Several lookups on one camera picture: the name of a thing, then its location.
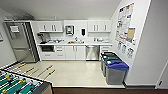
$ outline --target faucet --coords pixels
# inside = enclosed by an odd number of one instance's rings
[[[78,38],[76,37],[75,40],[78,41]]]

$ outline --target blue recycling bin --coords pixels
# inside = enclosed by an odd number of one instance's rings
[[[119,60],[106,61],[106,82],[108,85],[122,85],[129,66]]]

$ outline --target dishwasher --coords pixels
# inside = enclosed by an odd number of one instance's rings
[[[86,60],[99,60],[99,45],[86,45]]]

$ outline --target recycling bin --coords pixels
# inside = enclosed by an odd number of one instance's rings
[[[118,60],[118,61],[122,61],[118,56],[114,56],[114,57],[107,57],[103,59],[103,76],[106,77],[106,62],[107,61],[112,61],[112,60]]]
[[[122,85],[129,66],[119,60],[106,62],[106,82],[108,85]]]
[[[108,57],[117,57],[117,55],[113,52],[104,52],[101,53],[101,70],[103,71],[103,61],[104,59],[108,58]]]

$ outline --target sink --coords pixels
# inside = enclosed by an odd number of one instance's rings
[[[68,44],[83,44],[84,41],[69,41]]]

